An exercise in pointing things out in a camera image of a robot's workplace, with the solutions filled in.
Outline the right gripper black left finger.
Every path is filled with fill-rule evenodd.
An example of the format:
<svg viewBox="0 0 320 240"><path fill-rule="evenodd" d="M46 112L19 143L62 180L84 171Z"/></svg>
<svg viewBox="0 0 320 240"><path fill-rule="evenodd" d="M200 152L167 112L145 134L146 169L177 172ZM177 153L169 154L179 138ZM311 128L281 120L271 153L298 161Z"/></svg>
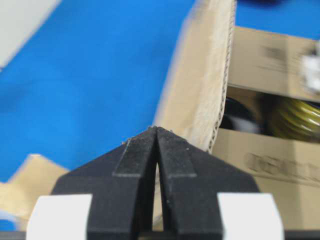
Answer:
<svg viewBox="0 0 320 240"><path fill-rule="evenodd" d="M62 175L38 198L28 240L134 240L152 226L153 157L150 127L114 150Z"/></svg>

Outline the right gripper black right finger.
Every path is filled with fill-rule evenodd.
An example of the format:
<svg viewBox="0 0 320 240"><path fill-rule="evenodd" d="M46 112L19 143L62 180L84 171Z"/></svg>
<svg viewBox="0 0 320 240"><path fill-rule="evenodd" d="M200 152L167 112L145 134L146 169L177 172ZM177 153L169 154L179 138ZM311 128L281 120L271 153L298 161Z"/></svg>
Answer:
<svg viewBox="0 0 320 240"><path fill-rule="evenodd" d="M221 240L218 193L259 193L253 177L157 127L163 228L178 240Z"/></svg>

